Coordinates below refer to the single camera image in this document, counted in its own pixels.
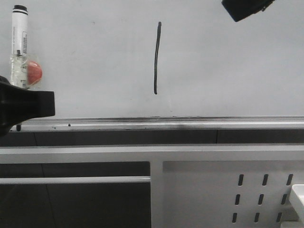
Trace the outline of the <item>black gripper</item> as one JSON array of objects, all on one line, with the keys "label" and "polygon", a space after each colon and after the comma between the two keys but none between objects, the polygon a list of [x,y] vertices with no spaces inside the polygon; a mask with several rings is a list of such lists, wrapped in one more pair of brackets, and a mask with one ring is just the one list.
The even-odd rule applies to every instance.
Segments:
[{"label": "black gripper", "polygon": [[33,119],[55,115],[54,91],[30,91],[13,86],[0,77],[0,136],[14,125]]}]

